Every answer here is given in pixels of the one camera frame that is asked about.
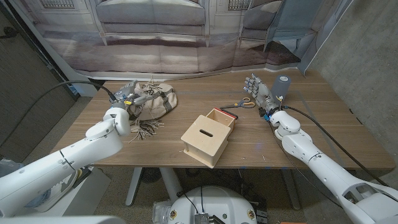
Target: scissors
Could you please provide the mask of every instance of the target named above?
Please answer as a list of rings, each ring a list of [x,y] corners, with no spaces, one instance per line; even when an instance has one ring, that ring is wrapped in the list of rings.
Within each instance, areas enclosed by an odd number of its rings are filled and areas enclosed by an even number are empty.
[[[253,108],[256,104],[253,103],[249,97],[243,98],[239,103],[235,103],[233,105],[229,106],[222,106],[220,109],[225,109],[225,108],[235,108],[235,107],[243,107],[243,108]]]

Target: couch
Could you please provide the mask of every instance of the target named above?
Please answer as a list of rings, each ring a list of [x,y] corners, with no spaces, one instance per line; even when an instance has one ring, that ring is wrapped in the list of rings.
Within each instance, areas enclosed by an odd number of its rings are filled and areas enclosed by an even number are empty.
[[[210,0],[90,0],[99,35],[203,37],[210,41]]]

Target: box lid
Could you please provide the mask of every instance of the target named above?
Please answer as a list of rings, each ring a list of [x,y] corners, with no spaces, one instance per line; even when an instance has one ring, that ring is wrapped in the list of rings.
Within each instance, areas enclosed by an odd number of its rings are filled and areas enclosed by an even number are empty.
[[[210,133],[212,137],[200,130]],[[228,137],[229,130],[231,130],[230,127],[200,115],[184,133],[181,140],[210,156],[214,156],[223,141]]]

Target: table leg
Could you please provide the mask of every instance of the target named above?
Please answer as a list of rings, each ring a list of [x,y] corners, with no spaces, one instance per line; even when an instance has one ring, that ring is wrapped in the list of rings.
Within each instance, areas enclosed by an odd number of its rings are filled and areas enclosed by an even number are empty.
[[[127,193],[127,198],[126,198],[127,206],[131,206],[134,202],[138,190],[139,181],[141,178],[141,173],[142,173],[142,167],[135,167],[134,171],[132,172],[129,192]]]
[[[178,193],[182,192],[180,181],[177,175],[175,175],[173,168],[161,167],[159,169],[160,173],[162,173],[164,185],[166,186],[167,193],[169,193],[170,200],[174,203],[179,198]]]
[[[293,175],[291,170],[280,170],[282,173],[282,177],[285,182],[287,194],[289,195],[290,204],[294,210],[300,210],[300,200],[299,195],[297,193],[296,185],[293,180]]]

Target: beige bag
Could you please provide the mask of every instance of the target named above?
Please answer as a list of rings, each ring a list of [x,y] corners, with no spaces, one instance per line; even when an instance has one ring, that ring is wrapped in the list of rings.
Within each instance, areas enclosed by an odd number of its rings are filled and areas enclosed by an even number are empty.
[[[135,138],[145,139],[145,136],[153,136],[156,134],[155,129],[162,127],[163,123],[158,119],[176,107],[177,96],[173,87],[164,83],[137,83],[135,93],[154,97],[141,106],[130,106],[127,110],[130,114],[131,132],[137,133]]]

